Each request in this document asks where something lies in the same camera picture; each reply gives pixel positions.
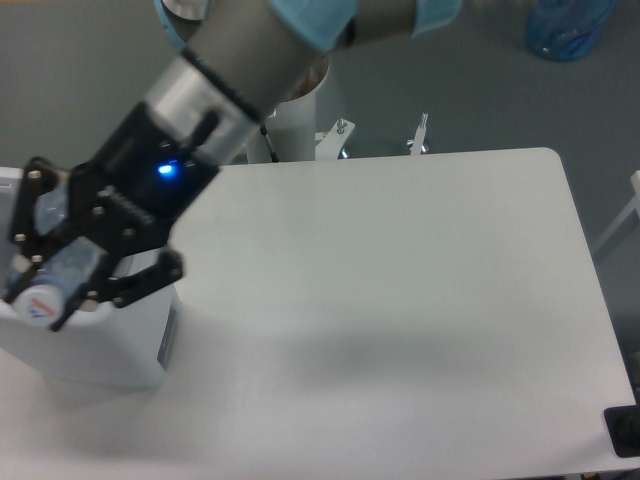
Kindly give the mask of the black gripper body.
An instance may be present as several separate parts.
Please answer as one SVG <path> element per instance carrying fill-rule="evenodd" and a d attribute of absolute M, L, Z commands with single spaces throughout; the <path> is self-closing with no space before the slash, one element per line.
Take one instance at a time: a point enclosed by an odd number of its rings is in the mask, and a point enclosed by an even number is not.
<path fill-rule="evenodd" d="M 113 261 L 164 247 L 220 171 L 198 152 L 219 123 L 209 110 L 180 139 L 138 103 L 91 160 L 71 170 L 65 243 L 86 240 Z"/>

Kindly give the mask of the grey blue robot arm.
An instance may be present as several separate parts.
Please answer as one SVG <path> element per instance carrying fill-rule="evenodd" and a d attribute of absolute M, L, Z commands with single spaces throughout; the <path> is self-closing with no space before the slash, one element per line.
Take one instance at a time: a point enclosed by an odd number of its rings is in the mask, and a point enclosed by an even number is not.
<path fill-rule="evenodd" d="M 174 224 L 322 55 L 450 23 L 457 1 L 219 1 L 94 156 L 24 166 L 2 300 L 59 331 L 178 281 Z"/>

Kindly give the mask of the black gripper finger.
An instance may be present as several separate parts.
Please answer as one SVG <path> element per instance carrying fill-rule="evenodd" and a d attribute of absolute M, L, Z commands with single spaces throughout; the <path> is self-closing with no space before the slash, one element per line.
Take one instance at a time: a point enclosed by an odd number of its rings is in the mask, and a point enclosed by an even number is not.
<path fill-rule="evenodd" d="M 177 250 L 164 247 L 159 250 L 154 264 L 129 276 L 104 276 L 106 269 L 99 268 L 80 285 L 66 302 L 63 313 L 49 327 L 60 331 L 71 316 L 86 302 L 112 303 L 116 308 L 127 307 L 180 280 L 184 276 L 183 257 Z"/>
<path fill-rule="evenodd" d="M 68 180 L 69 172 L 43 157 L 33 157 L 23 168 L 8 240 L 18 248 L 11 261 L 11 273 L 2 292 L 5 303 L 13 303 L 26 290 L 38 270 L 74 239 L 72 225 L 63 220 L 46 234 L 36 229 L 36 205 L 44 195 Z"/>

